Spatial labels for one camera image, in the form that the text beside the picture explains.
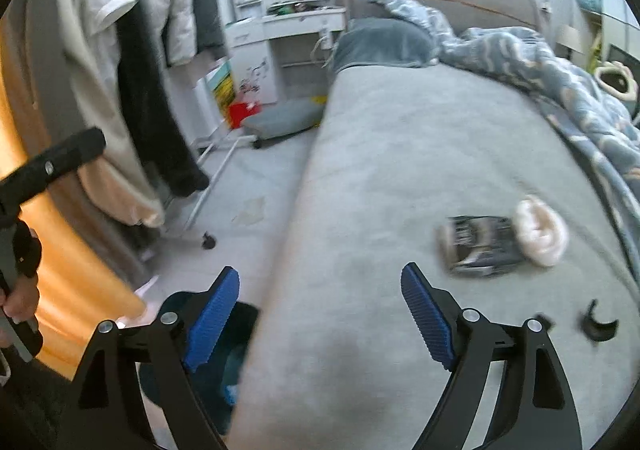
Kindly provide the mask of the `person's left hand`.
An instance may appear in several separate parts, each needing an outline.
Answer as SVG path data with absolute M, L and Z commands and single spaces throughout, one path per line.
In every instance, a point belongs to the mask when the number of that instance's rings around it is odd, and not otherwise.
M 35 317 L 39 300 L 38 275 L 20 276 L 9 295 L 1 292 L 1 309 L 14 323 L 22 323 Z

